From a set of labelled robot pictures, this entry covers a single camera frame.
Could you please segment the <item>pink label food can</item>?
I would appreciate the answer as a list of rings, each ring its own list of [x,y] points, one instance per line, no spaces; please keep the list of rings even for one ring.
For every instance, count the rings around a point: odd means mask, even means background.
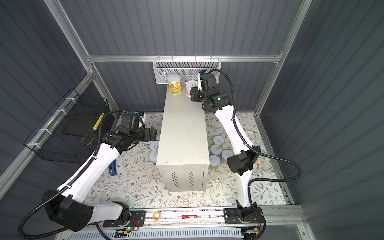
[[[198,84],[199,84],[198,81],[195,81],[195,80],[188,81],[186,83],[186,91],[187,91],[187,96],[188,97],[191,97],[191,90],[192,90],[192,88],[197,88]]]

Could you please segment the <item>orange yellow label can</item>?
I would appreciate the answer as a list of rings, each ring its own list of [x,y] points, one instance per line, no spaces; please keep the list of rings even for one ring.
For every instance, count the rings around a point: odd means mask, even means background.
[[[170,74],[167,76],[169,93],[178,95],[182,92],[181,76],[178,74]]]

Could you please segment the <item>green label food can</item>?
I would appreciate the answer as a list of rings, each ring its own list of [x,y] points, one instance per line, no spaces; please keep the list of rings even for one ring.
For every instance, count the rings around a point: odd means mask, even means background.
[[[210,170],[217,170],[221,164],[221,159],[216,155],[210,155],[209,160],[210,160],[209,169]]]

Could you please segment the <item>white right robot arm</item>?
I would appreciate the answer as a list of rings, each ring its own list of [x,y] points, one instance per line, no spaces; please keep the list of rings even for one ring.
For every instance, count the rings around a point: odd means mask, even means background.
[[[287,159],[277,158],[262,153],[259,146],[255,146],[248,138],[244,129],[236,116],[237,103],[235,92],[230,95],[220,93],[217,84],[215,72],[220,73],[228,81],[230,78],[219,69],[210,71],[200,70],[198,73],[198,86],[193,87],[190,91],[191,101],[201,102],[202,109],[206,112],[213,113],[220,121],[227,136],[231,142],[234,155],[227,159],[230,170],[235,174],[238,184],[238,197],[236,201],[235,213],[229,213],[224,210],[227,224],[232,221],[241,223],[256,222],[253,230],[248,227],[242,228],[242,234],[246,240],[258,240],[265,232],[267,221],[264,217],[262,209],[252,200],[251,185],[254,182],[273,182],[286,183],[298,179],[302,175],[301,167]],[[298,172],[293,177],[287,179],[268,179],[268,178],[252,178],[252,170],[258,157],[274,159],[294,166]]]

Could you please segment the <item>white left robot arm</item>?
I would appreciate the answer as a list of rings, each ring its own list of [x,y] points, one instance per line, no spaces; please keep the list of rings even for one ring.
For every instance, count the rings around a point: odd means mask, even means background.
[[[31,210],[19,223],[17,234],[26,240],[42,239],[66,230],[78,232],[88,225],[103,221],[117,221],[124,228],[134,221],[130,207],[119,201],[110,204],[91,205],[85,198],[104,170],[123,152],[133,149],[140,142],[156,139],[157,130],[146,128],[146,114],[118,110],[117,124],[103,134],[98,128],[96,149],[82,166],[55,191],[48,190],[42,203]],[[48,233],[31,235],[24,231],[27,221],[40,209],[45,209],[49,219],[61,226]]]

